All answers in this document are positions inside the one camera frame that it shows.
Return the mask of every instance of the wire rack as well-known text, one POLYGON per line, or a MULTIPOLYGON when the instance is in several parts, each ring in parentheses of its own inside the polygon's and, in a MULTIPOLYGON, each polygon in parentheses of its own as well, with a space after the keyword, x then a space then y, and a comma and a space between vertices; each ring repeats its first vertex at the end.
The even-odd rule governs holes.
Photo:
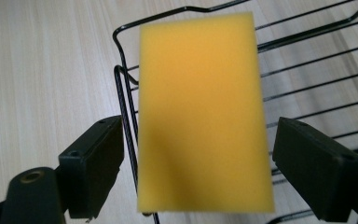
MULTIPOLYGON (((125 40, 119 41, 118 35, 145 23, 175 19, 185 12, 214 14, 237 8, 239 4, 251 4, 250 2, 253 1, 231 1, 215 7, 179 7, 122 25, 113 32, 113 40, 121 57, 121 64, 115 67, 115 81, 135 189, 138 179, 136 150, 139 65, 136 59, 134 64, 128 65, 129 54, 122 45, 125 40)), ((271 155, 274 143, 277 121, 281 116, 306 121, 358 153, 358 45, 351 42, 353 36, 358 34, 358 0, 336 1, 330 5, 324 3, 309 11, 293 12, 287 17, 261 25, 257 25, 261 22, 255 18, 255 23, 257 40, 261 42, 257 47, 269 154, 271 155), (339 17, 335 14, 336 9, 344 7, 350 9, 349 15, 339 17), (328 22, 325 21, 326 15, 332 17, 328 22), (302 27, 302 20, 310 16, 320 17, 322 24, 302 27), (311 47, 312 53, 304 50, 305 47, 311 47)), ((277 168, 272 168, 271 173, 275 192, 280 192, 277 188, 283 185, 290 188, 277 168)), ((285 212, 283 209, 265 220, 268 223, 281 223, 310 216, 313 216, 312 211, 305 207, 296 212, 285 212)), ((153 214, 153 219, 155 223, 159 223, 158 214, 153 214)))

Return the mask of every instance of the wooden surface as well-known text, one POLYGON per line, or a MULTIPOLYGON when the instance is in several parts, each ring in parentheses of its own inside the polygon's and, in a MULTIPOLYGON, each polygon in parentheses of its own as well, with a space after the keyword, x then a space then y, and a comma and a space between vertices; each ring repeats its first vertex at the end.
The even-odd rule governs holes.
MULTIPOLYGON (((184 5, 225 1, 0 0, 0 202, 9 180, 37 166, 56 167, 58 155, 98 119, 120 113, 113 70, 120 63, 111 38, 119 25, 184 5)), ((218 13, 252 10, 256 25, 337 1, 251 1, 218 13)), ((258 43, 348 17, 358 1, 317 16, 257 32, 258 43)), ((194 13, 174 20, 205 16, 194 13)), ((138 30, 120 35, 129 65, 138 59, 138 30)), ((358 26, 260 54, 262 73, 358 47, 358 26)), ((265 96, 358 73, 358 51, 263 79, 265 96)), ((266 102, 267 123, 358 100, 358 78, 266 102)), ((305 119, 329 135, 358 129, 358 106, 305 119)), ((276 128, 268 129, 272 148, 276 128)), ((358 147, 358 134, 340 138, 358 147)), ((277 214, 306 209, 288 184, 274 188, 277 214)), ((136 212, 128 156, 93 223, 153 223, 136 212)), ((162 214, 161 223, 265 223, 277 214, 162 214)), ((68 223, 85 220, 67 218, 68 223)), ((308 217, 292 223, 319 223, 308 217)))

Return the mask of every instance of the yellow sponge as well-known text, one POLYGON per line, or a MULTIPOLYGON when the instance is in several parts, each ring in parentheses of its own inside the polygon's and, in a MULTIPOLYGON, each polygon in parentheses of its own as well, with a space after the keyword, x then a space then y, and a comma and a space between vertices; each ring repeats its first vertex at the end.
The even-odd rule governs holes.
POLYGON ((138 210, 271 212, 251 13, 141 27, 138 210))

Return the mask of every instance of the metal wire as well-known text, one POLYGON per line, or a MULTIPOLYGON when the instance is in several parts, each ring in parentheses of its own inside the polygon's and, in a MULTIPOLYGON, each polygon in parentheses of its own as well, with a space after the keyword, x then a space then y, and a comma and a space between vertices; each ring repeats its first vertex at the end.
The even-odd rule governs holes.
MULTIPOLYGON (((139 65, 134 65, 132 67, 127 66, 124 49, 122 48, 120 41, 118 40, 118 35, 130 28, 137 27, 139 25, 142 25, 142 24, 145 24, 145 23, 148 23, 151 21, 156 21, 159 19, 167 18, 167 17, 170 17, 170 16, 178 14, 178 13, 183 13, 186 11, 194 11, 194 12, 199 12, 199 13, 210 13, 210 12, 214 12, 214 11, 221 10, 224 8, 234 7, 237 4, 245 3, 248 1, 249 0, 231 1, 231 2, 225 3, 223 5, 219 5, 216 7, 207 7, 207 8, 204 8, 204 7, 179 7, 177 9, 159 13, 155 16, 147 17, 147 18, 144 18, 144 19, 141 19, 138 21, 134 21, 134 22, 122 25, 113 32, 112 37, 113 37, 115 44, 117 45, 117 48, 118 48, 118 51, 120 54, 120 58, 121 58, 121 65, 117 65, 115 67, 115 81, 117 84, 117 94, 118 94, 119 103, 120 103, 120 110, 121 110, 121 114, 123 116, 123 125, 124 125, 124 129, 125 129, 125 134, 126 134, 126 142, 128 145, 128 151, 129 151, 129 155, 130 155, 131 169, 132 169, 135 188, 137 186, 138 174, 137 174, 137 159, 136 159, 134 144, 136 144, 138 142, 138 124, 137 124, 137 118, 136 118, 136 114, 138 113, 138 111, 135 110, 135 108, 134 108, 134 102, 133 102, 131 93, 133 91, 139 90, 139 88, 138 88, 139 81, 136 80, 136 78, 134 78, 129 72, 132 70, 138 69, 139 65), (123 80, 122 79, 124 79, 125 90, 123 89, 123 84, 122 84, 123 80)), ((317 12, 320 12, 323 10, 327 10, 329 8, 338 7, 338 6, 341 6, 344 4, 348 4, 349 2, 353 2, 353 1, 354 0, 341 1, 338 3, 332 4, 332 5, 326 6, 326 7, 320 7, 320 8, 313 9, 308 12, 304 12, 304 13, 301 13, 301 14, 298 14, 298 15, 295 15, 295 16, 292 16, 289 18, 285 18, 283 20, 267 23, 267 24, 258 26, 255 29, 261 30, 266 27, 270 27, 270 26, 273 26, 273 25, 276 25, 279 23, 283 23, 286 21, 292 21, 292 20, 298 19, 300 17, 305 17, 310 14, 314 14, 314 13, 317 13, 317 12)), ((280 47, 290 45, 290 44, 293 44, 293 43, 296 43, 299 41, 307 40, 307 39, 313 38, 315 36, 328 34, 328 33, 335 32, 340 29, 345 29, 348 27, 358 25, 358 21, 355 21, 357 18, 358 18, 358 10, 355 11, 355 13, 353 13, 353 15, 348 17, 347 19, 344 19, 341 21, 335 21, 333 23, 326 24, 321 27, 313 28, 313 29, 310 29, 310 30, 307 30, 307 31, 304 31, 304 32, 301 32, 298 34, 285 36, 285 37, 282 37, 282 38, 279 38, 276 40, 269 41, 267 43, 260 44, 257 46, 258 52, 263 53, 268 50, 280 48, 280 47)), ((321 57, 319 59, 314 59, 314 60, 311 60, 308 62, 294 64, 294 65, 291 65, 288 67, 284 67, 284 68, 281 68, 278 70, 274 70, 274 71, 270 71, 270 72, 261 74, 261 77, 264 78, 264 77, 276 76, 276 75, 279 75, 283 71, 288 71, 288 70, 295 69, 295 68, 298 68, 301 66, 307 66, 309 64, 318 63, 318 62, 328 60, 328 59, 331 59, 331 58, 334 58, 334 57, 337 57, 337 56, 340 56, 343 54, 352 53, 356 50, 358 50, 358 48, 348 49, 348 50, 337 52, 337 53, 334 53, 334 54, 331 54, 328 56, 321 57)), ((317 89, 322 86, 332 85, 334 83, 338 83, 341 81, 345 81, 345 80, 349 80, 349 79, 353 79, 353 78, 357 78, 357 77, 358 77, 358 74, 352 74, 352 75, 349 75, 346 77, 340 77, 340 78, 337 78, 334 80, 325 81, 323 83, 311 85, 311 86, 304 87, 301 89, 267 96, 263 99, 263 101, 264 102, 273 101, 273 100, 276 100, 276 99, 279 99, 279 98, 282 98, 282 97, 285 97, 288 95, 300 93, 303 91, 317 89)), ((321 115, 323 113, 329 113, 332 111, 336 111, 336 110, 351 107, 351 106, 358 106, 358 102, 353 102, 353 103, 349 103, 346 105, 339 105, 339 106, 327 108, 324 110, 315 111, 315 112, 312 112, 312 113, 309 113, 306 115, 301 115, 301 116, 295 117, 293 119, 305 119, 308 117, 321 115)), ((277 126, 277 124, 278 124, 277 122, 271 122, 267 125, 267 128, 275 127, 275 126, 277 126)), ((342 137, 350 136, 350 135, 354 135, 354 134, 358 134, 358 130, 350 131, 348 133, 338 134, 338 135, 332 136, 332 138, 337 139, 337 138, 342 138, 342 137)), ((272 175, 280 175, 281 174, 281 172, 278 169, 272 169, 271 173, 272 173, 272 175)), ((273 181, 274 185, 278 185, 278 184, 282 184, 282 183, 287 183, 287 180, 280 179, 280 180, 273 181)), ((284 221, 298 219, 298 218, 302 218, 302 217, 308 217, 308 216, 312 216, 312 215, 313 215, 313 213, 311 210, 305 210, 305 211, 300 211, 300 212, 292 213, 289 215, 285 215, 282 217, 276 217, 276 218, 272 219, 269 223, 281 223, 284 221)), ((154 217, 155 223, 159 223, 158 215, 153 214, 153 217, 154 217)))

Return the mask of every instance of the screw hole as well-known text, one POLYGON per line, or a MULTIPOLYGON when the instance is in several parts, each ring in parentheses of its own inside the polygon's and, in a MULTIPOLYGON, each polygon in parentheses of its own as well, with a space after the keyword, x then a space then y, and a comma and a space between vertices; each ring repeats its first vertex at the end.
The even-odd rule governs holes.
POLYGON ((21 183, 23 184, 30 184, 38 180, 40 177, 44 175, 43 171, 33 171, 29 174, 24 175, 21 178, 21 183))
POLYGON ((80 153, 78 151, 71 151, 71 152, 69 152, 69 155, 73 156, 73 157, 76 157, 76 156, 79 156, 80 153))

